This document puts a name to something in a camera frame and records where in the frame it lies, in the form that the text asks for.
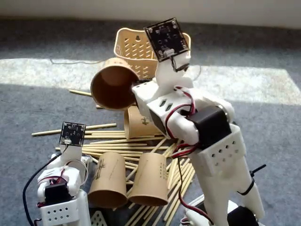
white robot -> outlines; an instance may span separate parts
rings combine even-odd
[[[175,18],[145,28],[159,61],[153,80],[132,87],[140,113],[168,138],[183,140],[204,193],[207,218],[186,210],[196,226],[228,226],[230,192],[242,195],[245,217],[254,224],[264,216],[257,185],[246,163],[246,147],[239,126],[233,124],[232,105],[204,90],[193,88],[184,76],[189,65],[188,46]]]
[[[91,226],[87,193],[80,189],[88,177],[89,157],[82,157],[82,145],[86,126],[63,122],[59,154],[53,154],[44,167],[47,169],[38,177],[38,208],[42,218],[32,222],[23,192],[24,208],[31,226],[42,221],[43,226]]]

circuit board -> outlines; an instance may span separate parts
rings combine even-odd
[[[73,122],[63,122],[60,144],[83,146],[86,125]]]
[[[159,62],[189,51],[176,18],[144,28]]]

plastic basket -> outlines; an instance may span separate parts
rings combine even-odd
[[[183,33],[185,40],[191,48],[190,36]],[[145,31],[121,28],[117,32],[114,54],[127,61],[140,79],[155,77],[157,58],[152,50]]]

gray carpet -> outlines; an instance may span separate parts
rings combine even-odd
[[[114,121],[119,129],[123,128],[122,112],[96,110],[92,99],[65,89],[88,89],[97,65],[52,69],[48,59],[105,60],[113,56],[115,34],[120,27],[142,29],[149,24],[0,21],[1,226],[27,225],[23,186],[58,143],[58,135],[32,138],[32,132],[59,129],[62,121],[87,125]],[[301,31],[199,24],[182,24],[182,29],[192,39],[192,64],[204,66],[204,86],[225,96],[236,109],[249,167],[268,165],[255,177],[266,210],[262,223],[300,225]],[[206,66],[218,70],[206,73]],[[221,75],[223,68],[232,73]],[[284,74],[274,76],[275,71]],[[222,79],[216,81],[215,73]],[[236,90],[225,91],[227,87]],[[27,193],[33,218],[39,217],[36,192],[34,181]],[[195,179],[185,200],[200,194]],[[110,225],[122,226],[134,210],[125,207],[116,212],[106,210],[104,214]],[[178,225],[182,213],[181,207],[172,225]]]

brown paper cup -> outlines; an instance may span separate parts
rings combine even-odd
[[[141,155],[129,200],[145,206],[167,204],[166,158],[163,155]]]
[[[125,109],[135,102],[131,87],[138,80],[138,75],[125,60],[110,58],[92,79],[91,94],[100,106]]]
[[[160,133],[157,127],[140,114],[136,106],[124,111],[124,130],[127,139]]]
[[[102,208],[117,208],[127,203],[126,168],[121,154],[107,152],[100,156],[88,199]]]

